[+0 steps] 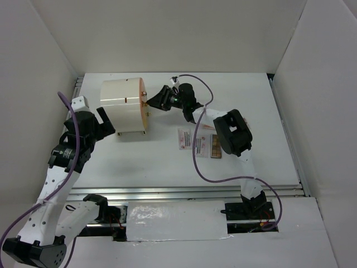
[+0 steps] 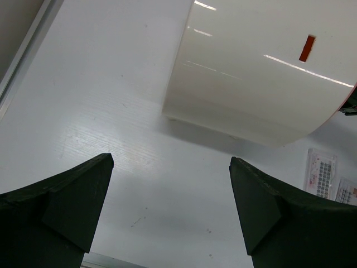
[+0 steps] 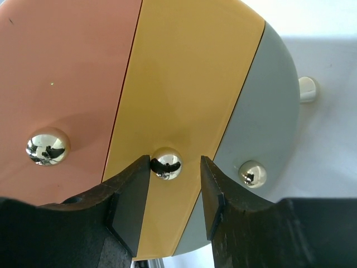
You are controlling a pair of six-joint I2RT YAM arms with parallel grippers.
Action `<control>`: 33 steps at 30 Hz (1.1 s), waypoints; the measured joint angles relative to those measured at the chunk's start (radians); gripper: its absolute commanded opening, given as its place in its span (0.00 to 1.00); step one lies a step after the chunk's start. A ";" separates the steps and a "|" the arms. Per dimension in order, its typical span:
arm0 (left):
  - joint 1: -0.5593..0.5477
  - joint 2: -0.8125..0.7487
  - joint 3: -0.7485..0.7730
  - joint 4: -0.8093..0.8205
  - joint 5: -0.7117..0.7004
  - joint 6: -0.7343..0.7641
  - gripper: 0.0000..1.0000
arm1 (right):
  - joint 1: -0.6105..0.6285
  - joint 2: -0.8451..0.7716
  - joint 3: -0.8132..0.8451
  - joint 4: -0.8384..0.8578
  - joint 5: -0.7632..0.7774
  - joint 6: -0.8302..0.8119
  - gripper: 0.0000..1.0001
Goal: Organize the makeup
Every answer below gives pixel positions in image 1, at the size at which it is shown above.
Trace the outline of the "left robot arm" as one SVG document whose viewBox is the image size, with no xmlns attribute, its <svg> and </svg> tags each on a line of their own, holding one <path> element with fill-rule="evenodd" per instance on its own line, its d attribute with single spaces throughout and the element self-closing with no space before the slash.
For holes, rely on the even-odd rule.
<svg viewBox="0 0 357 268">
<path fill-rule="evenodd" d="M 102 123 L 91 111 L 77 111 L 64 122 L 66 132 L 52 149 L 44 186 L 37 203 L 19 219 L 28 217 L 16 237 L 1 238 L 2 250 L 15 261 L 33 267 L 59 267 L 70 243 L 85 226 L 109 217 L 107 198 L 88 194 L 83 204 L 59 221 L 69 193 L 94 151 L 96 142 L 112 135 L 115 128 L 103 108 Z"/>
</svg>

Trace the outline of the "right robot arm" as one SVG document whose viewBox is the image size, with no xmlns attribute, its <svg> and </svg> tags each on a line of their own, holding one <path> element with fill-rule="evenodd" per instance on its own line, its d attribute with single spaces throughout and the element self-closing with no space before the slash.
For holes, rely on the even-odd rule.
<svg viewBox="0 0 357 268">
<path fill-rule="evenodd" d="M 191 139 L 194 149 L 198 141 L 199 126 L 213 127 L 218 136 L 220 148 L 226 154 L 236 156 L 243 163 L 243 167 L 248 169 L 249 173 L 248 175 L 239 175 L 227 179 L 208 179 L 200 172 L 196 161 L 196 152 L 193 152 L 192 160 L 197 174 L 208 183 L 217 184 L 233 180 L 239 181 L 244 215 L 253 219 L 261 214 L 263 207 L 267 203 L 262 185 L 270 186 L 262 179 L 254 176 L 253 160 L 250 154 L 253 135 L 237 109 L 228 112 L 209 109 L 207 104 L 203 105 L 197 101 L 191 84 L 179 84 L 178 82 L 174 82 L 171 87 L 164 85 L 154 97 L 147 101 L 147 104 L 162 111 L 169 111 L 173 107 L 182 110 L 185 120 L 196 125 Z"/>
</svg>

